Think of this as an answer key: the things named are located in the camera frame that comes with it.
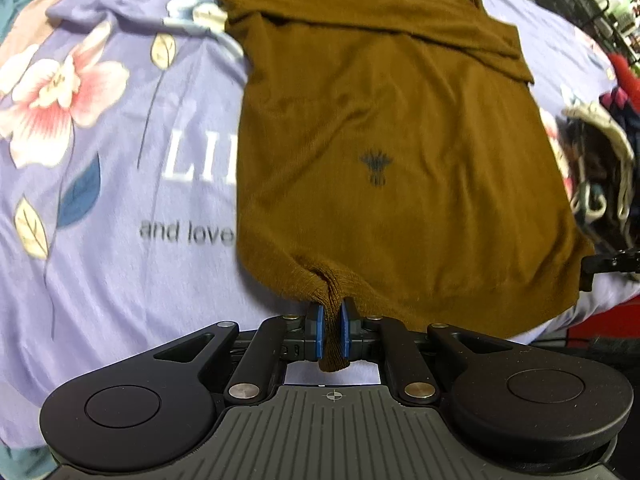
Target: dark bee emblem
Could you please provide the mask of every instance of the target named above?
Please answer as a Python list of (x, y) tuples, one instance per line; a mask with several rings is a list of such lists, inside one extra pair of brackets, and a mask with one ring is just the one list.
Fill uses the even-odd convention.
[(371, 172), (369, 175), (370, 183), (374, 186), (384, 186), (386, 183), (385, 168), (394, 160), (381, 151), (375, 153), (373, 150), (369, 150), (365, 155), (361, 156), (360, 160), (369, 167)]

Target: flower stem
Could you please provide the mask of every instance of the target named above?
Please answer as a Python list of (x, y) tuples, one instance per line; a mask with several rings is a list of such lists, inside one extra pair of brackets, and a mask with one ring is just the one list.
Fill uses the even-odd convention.
[(160, 77), (158, 78), (158, 84), (156, 84), (156, 89), (154, 90), (154, 94), (151, 97), (151, 103), (149, 104), (149, 110), (146, 113), (146, 121), (145, 121), (145, 129), (142, 131), (142, 139), (140, 139), (140, 151), (138, 152), (138, 163), (136, 168), (140, 169), (140, 160), (142, 159), (142, 149), (145, 145), (145, 137), (146, 137), (146, 129), (149, 126), (149, 119), (151, 118), (151, 110), (154, 108), (154, 103), (156, 102), (156, 96), (158, 95), (158, 89), (160, 88), (160, 84), (162, 83), (162, 78), (164, 78), (165, 70), (162, 70)]
[[(60, 200), (62, 199), (62, 187), (65, 185), (66, 175), (69, 172), (69, 167), (71, 166), (71, 159), (74, 156), (74, 148), (76, 147), (76, 133), (73, 129), (71, 129), (71, 150), (69, 153), (69, 160), (66, 163), (65, 171), (62, 173), (62, 177), (60, 178), (60, 187), (58, 188), (58, 212), (60, 211)], [(51, 235), (51, 243), (49, 244), (49, 255), (44, 262), (44, 269), (42, 271), (42, 279), (44, 280), (44, 288), (49, 295), (49, 301), (51, 302), (51, 340), (53, 341), (56, 335), (56, 305), (53, 303), (53, 297), (49, 292), (49, 287), (47, 286), (47, 270), (49, 269), (49, 262), (51, 260), (51, 253), (53, 252), (53, 247), (56, 243), (56, 235), (58, 234), (58, 212), (56, 212), (56, 226), (53, 229), (53, 234)]]

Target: bed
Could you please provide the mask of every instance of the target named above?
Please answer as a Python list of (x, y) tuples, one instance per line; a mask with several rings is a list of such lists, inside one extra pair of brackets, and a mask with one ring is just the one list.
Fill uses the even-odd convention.
[[(216, 320), (251, 330), (305, 308), (236, 260), (247, 65), (216, 1), (45, 1), (50, 22), (31, 20), (29, 33), (18, 16), (0, 46), (0, 439), (10, 448), (44, 444), (39, 407), (73, 377)], [(527, 0), (483, 3), (518, 27), (532, 93), (552, 116), (615, 85), (606, 56), (563, 19)], [(639, 292), (598, 275), (573, 308), (514, 340)], [(289, 381), (378, 380), (367, 364), (330, 379), (291, 368)]]

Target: red cloth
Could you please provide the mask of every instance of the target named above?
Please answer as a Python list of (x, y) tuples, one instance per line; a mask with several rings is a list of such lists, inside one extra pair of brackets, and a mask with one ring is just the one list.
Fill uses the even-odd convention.
[(629, 96), (631, 104), (636, 109), (640, 110), (640, 79), (629, 68), (626, 59), (620, 54), (607, 54), (609, 60), (613, 65), (613, 70), (616, 71), (616, 78), (618, 79), (618, 85)]

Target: blue flower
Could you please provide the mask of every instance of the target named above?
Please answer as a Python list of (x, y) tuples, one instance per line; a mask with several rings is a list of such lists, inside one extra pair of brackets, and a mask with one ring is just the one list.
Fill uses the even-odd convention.
[(165, 27), (181, 28), (191, 36), (210, 35), (233, 59), (244, 56), (238, 42), (225, 34), (226, 12), (216, 0), (171, 0), (166, 10), (169, 16), (162, 19)]

